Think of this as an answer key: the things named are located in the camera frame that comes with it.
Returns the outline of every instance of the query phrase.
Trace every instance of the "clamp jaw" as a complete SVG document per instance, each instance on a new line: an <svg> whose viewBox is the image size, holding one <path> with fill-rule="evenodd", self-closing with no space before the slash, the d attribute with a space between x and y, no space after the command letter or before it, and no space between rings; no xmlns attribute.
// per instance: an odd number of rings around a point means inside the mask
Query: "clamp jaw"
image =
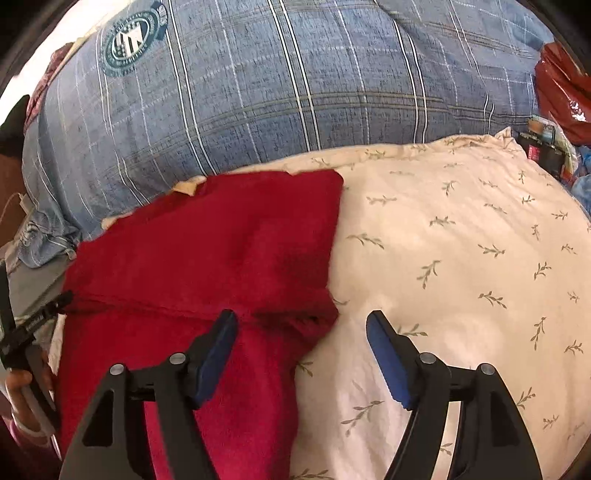
<svg viewBox="0 0 591 480"><path fill-rule="evenodd" d="M542 480L530 436L495 367L448 367L419 353L379 310L368 316L366 332L393 399L412 411L385 480L431 478L451 401L462 406L448 480Z"/></svg>
<svg viewBox="0 0 591 480"><path fill-rule="evenodd" d="M224 310L189 349L155 367L115 364L103 377L74 434L60 480L153 480L145 401L155 401L172 477L219 480L193 417L213 397L238 334Z"/></svg>

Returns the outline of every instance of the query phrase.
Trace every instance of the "crumpled blue cloth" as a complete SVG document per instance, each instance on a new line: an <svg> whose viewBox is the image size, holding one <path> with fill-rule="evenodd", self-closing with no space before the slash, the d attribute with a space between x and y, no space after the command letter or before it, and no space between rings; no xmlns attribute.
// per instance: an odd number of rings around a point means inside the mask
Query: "crumpled blue cloth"
<svg viewBox="0 0 591 480"><path fill-rule="evenodd" d="M43 265L196 175L527 129L551 41L515 0L136 0L64 66L27 131L36 210L19 257Z"/></svg>
<svg viewBox="0 0 591 480"><path fill-rule="evenodd" d="M579 147L581 157L583 159L583 166L587 172L591 172L591 150L587 147ZM575 197L587 212L587 216L591 215L591 175L579 177L570 191L571 195Z"/></svg>

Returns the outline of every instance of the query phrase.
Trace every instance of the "red towel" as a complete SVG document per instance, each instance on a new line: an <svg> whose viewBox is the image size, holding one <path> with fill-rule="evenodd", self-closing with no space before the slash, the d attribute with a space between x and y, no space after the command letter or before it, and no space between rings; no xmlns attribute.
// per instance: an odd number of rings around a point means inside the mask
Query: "red towel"
<svg viewBox="0 0 591 480"><path fill-rule="evenodd" d="M212 177L81 244L65 286L75 300L57 389L62 449L112 364L155 365L229 308L238 339L197 423L221 480L287 479L294 370L337 317L326 285L342 183L330 170ZM168 479L147 405L157 478Z"/></svg>

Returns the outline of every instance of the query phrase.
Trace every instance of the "red plastic bag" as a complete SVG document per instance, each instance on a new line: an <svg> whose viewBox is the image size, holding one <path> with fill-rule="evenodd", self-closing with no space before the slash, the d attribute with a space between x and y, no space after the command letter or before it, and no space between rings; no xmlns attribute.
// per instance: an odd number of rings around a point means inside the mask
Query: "red plastic bag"
<svg viewBox="0 0 591 480"><path fill-rule="evenodd" d="M551 113L573 145L591 144L591 78L556 42L542 48L535 75L542 116Z"/></svg>

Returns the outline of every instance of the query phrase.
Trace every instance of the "circular logo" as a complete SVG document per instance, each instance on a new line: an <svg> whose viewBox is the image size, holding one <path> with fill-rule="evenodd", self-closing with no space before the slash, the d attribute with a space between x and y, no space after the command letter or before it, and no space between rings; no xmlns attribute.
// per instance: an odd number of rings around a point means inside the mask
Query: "circular logo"
<svg viewBox="0 0 591 480"><path fill-rule="evenodd" d="M150 22L144 17L128 21L111 42L113 58L124 61L134 55L141 55L150 45L146 43L150 33Z"/></svg>
<svg viewBox="0 0 591 480"><path fill-rule="evenodd" d="M103 69L110 76L125 75L148 51L154 40L166 34L166 7L155 2L150 10L134 13L109 30L103 47Z"/></svg>

